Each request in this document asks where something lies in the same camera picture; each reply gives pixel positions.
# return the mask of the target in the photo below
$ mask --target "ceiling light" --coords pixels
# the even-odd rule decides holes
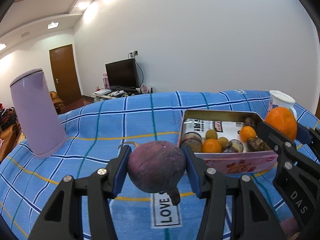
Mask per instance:
[[[81,2],[77,5],[77,7],[79,7],[81,10],[87,9],[88,6],[89,6],[89,3],[87,2]]]
[[[0,50],[3,50],[4,48],[6,48],[7,46],[5,44],[0,44]]]
[[[50,24],[48,25],[48,30],[49,30],[49,29],[56,28],[56,27],[58,27],[58,25],[59,25],[59,23],[50,23]]]

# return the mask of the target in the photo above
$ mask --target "bed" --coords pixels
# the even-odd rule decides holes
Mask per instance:
[[[177,143],[183,111],[217,109],[257,112],[266,116],[269,93],[232,90],[219,93],[170,92],[105,100],[59,116],[67,133],[65,145],[51,157],[34,157],[27,141],[19,143],[0,165],[0,213],[20,240],[26,240],[41,209],[61,179],[90,175],[105,167],[119,154],[119,144],[134,140],[144,143],[167,140]],[[296,104],[298,121],[309,127],[319,120]],[[299,151],[319,162],[307,146]],[[252,179],[276,212],[279,220],[291,216],[282,197],[274,189],[275,168],[252,174]],[[205,200],[192,193],[188,177],[178,184],[181,203],[177,223],[155,227],[154,198],[138,190],[127,176],[121,194],[109,205],[119,240],[194,240],[199,229]],[[87,199],[83,198],[84,238],[91,239]],[[230,236],[231,199],[227,199],[224,239]]]

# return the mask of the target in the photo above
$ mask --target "green fruit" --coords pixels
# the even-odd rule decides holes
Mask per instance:
[[[225,137],[220,137],[217,139],[217,141],[221,144],[222,149],[226,146],[228,143],[228,139]]]
[[[207,130],[207,132],[205,133],[205,137],[207,139],[217,139],[218,138],[218,134],[215,130],[213,129],[210,129],[210,130]]]

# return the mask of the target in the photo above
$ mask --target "white mug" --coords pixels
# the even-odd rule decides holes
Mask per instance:
[[[269,109],[268,112],[270,112],[271,109],[274,109],[278,106],[288,108],[294,115],[295,119],[297,120],[298,115],[297,111],[294,109],[295,100],[288,96],[285,93],[282,93],[279,90],[270,90],[270,101],[269,101]]]

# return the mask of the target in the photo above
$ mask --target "wall outlet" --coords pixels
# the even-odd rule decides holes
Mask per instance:
[[[138,55],[138,51],[137,50],[129,52],[129,58],[135,58],[137,55]]]

